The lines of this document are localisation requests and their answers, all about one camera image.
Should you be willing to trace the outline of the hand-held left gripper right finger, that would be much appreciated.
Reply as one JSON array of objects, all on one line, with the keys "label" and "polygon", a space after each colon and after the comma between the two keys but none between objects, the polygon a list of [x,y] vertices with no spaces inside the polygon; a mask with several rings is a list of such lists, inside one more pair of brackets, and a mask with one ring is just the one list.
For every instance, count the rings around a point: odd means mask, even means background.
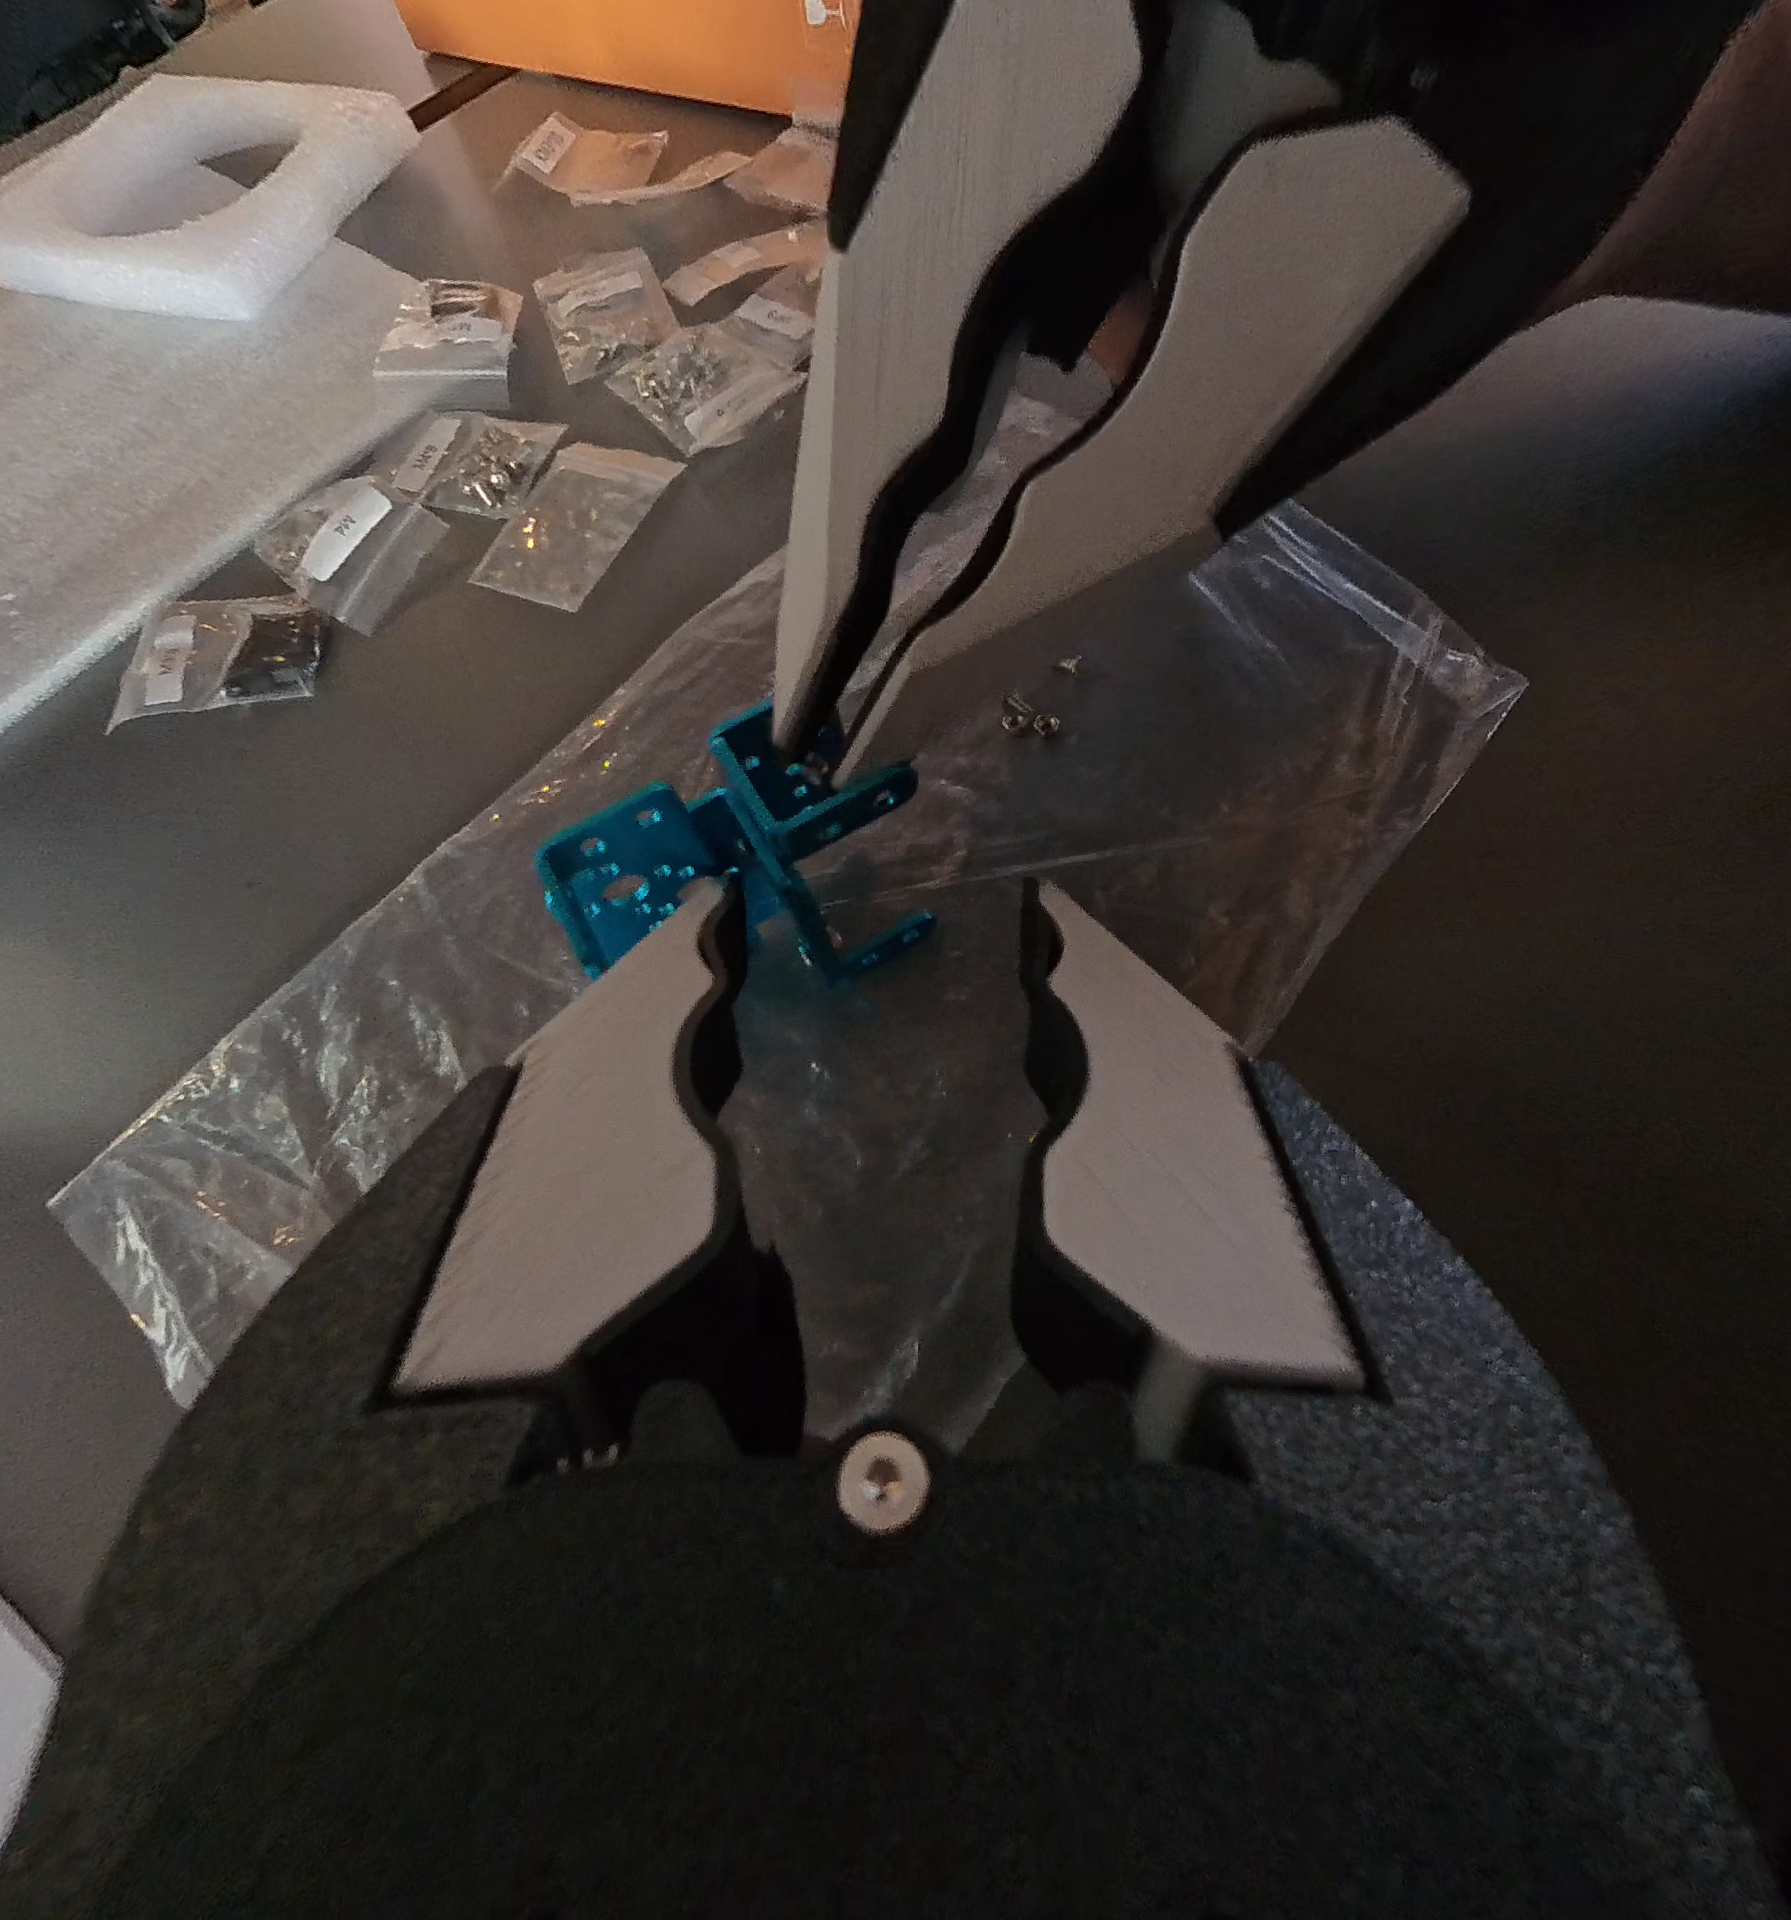
[{"label": "hand-held left gripper right finger", "polygon": [[1019,1347],[1059,1390],[1367,1390],[1241,1050],[1049,880],[1021,901]]}]

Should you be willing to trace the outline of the clear plastic bag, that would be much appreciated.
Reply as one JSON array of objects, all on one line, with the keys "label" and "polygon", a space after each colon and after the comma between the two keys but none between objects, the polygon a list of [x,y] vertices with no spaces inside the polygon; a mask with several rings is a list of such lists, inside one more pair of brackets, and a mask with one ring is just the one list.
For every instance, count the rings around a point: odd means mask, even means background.
[{"label": "clear plastic bag", "polygon": [[[781,568],[661,643],[50,1203],[180,1405],[457,1088],[579,992],[533,857],[647,783],[721,785],[707,737],[767,693]],[[919,913],[931,937],[831,987],[771,922],[737,1005],[723,1125],[795,1284],[819,1435],[887,1411],[963,1437],[1019,1365],[1005,1240],[1041,1115],[1023,883],[1065,890],[1259,1053],[1527,689],[1299,507],[1033,635],[1015,684],[1061,737],[977,708],[917,760],[907,806],[809,864],[847,942]],[[1053,671],[1069,657],[1075,681]]]}]

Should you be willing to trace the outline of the blue metal bracket assembly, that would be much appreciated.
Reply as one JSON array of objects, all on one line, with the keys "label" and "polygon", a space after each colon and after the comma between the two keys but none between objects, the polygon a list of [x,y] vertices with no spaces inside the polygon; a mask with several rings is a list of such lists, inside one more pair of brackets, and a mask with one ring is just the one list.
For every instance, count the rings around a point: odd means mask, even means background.
[{"label": "blue metal bracket assembly", "polygon": [[749,931],[791,922],[797,948],[829,985],[861,981],[919,946],[933,928],[917,915],[859,946],[841,945],[825,922],[803,863],[881,822],[917,793],[911,767],[835,785],[843,737],[823,729],[805,758],[783,758],[771,743],[771,706],[753,706],[709,737],[721,785],[687,802],[667,783],[551,837],[535,853],[545,906],[589,978],[665,924],[699,880],[737,876]]}]

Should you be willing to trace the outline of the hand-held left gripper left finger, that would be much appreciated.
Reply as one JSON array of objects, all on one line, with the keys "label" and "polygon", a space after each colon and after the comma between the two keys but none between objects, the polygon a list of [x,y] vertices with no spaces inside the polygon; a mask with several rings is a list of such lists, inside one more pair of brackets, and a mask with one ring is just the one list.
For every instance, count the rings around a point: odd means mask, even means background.
[{"label": "hand-held left gripper left finger", "polygon": [[727,887],[691,885],[511,1060],[401,1397],[543,1382],[727,1228]]}]

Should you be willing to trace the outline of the group of small hardware bags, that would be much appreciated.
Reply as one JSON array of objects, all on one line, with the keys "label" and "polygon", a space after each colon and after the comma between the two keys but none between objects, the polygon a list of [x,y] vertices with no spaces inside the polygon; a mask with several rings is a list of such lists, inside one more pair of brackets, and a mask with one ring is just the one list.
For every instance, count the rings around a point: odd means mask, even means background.
[{"label": "group of small hardware bags", "polygon": [[667,135],[551,114],[507,175],[577,208],[727,186],[789,221],[659,272],[647,250],[583,253],[531,284],[563,383],[597,389],[665,453],[587,445],[559,420],[425,408],[351,476],[274,519],[254,557],[283,593],[166,603],[140,628],[110,733],[146,719],[305,703],[331,635],[371,635],[439,551],[447,519],[493,539],[469,580],[577,612],[681,465],[737,445],[807,375],[835,143],[793,122],[759,155],[717,153],[665,180]]}]

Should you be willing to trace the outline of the orange cardboard box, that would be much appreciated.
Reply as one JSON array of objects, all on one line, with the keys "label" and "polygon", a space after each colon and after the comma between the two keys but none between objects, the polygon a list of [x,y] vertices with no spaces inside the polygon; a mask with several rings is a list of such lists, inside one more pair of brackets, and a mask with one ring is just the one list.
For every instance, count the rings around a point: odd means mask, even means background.
[{"label": "orange cardboard box", "polygon": [[855,2],[399,2],[427,55],[779,118],[839,112]]}]

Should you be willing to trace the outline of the black office chair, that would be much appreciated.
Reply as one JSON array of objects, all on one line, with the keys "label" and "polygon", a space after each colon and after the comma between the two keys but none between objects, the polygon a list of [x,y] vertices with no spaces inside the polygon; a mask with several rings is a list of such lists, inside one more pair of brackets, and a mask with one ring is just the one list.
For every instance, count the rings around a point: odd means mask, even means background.
[{"label": "black office chair", "polygon": [[0,2],[0,147],[156,65],[206,2]]}]

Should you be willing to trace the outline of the white foam frame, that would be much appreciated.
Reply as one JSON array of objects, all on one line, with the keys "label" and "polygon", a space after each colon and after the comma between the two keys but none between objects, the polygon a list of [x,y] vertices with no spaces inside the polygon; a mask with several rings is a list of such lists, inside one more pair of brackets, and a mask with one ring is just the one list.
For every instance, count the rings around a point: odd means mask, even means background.
[{"label": "white foam frame", "polygon": [[417,140],[387,92],[156,75],[0,192],[0,286],[254,323]]}]

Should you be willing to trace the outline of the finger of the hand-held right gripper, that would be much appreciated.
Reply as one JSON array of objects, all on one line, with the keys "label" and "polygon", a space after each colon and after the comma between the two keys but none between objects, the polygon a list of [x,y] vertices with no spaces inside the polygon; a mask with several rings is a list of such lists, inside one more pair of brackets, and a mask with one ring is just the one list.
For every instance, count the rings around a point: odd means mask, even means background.
[{"label": "finger of the hand-held right gripper", "polygon": [[777,612],[781,757],[877,635],[1055,247],[1131,157],[1145,85],[1147,4],[861,4]]},{"label": "finger of the hand-held right gripper", "polygon": [[1127,386],[1011,487],[849,733],[845,778],[917,757],[1021,673],[1023,625],[1213,532],[1469,206],[1395,114],[1261,138],[1209,186]]}]

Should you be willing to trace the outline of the person's right forearm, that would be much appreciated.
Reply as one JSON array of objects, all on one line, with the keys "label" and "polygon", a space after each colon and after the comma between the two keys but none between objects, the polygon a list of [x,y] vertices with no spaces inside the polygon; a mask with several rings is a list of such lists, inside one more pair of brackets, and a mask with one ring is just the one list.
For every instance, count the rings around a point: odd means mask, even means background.
[{"label": "person's right forearm", "polygon": [[1731,38],[1651,176],[1543,308],[1597,299],[1791,318],[1791,2]]}]

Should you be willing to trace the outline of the white foam sheet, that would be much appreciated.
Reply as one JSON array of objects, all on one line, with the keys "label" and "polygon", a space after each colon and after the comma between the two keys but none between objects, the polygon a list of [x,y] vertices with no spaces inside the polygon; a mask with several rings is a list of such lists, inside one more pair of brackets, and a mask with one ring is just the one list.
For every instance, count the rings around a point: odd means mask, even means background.
[{"label": "white foam sheet", "polygon": [[491,403],[375,372],[415,291],[343,243],[252,323],[0,289],[0,735],[413,414]]}]

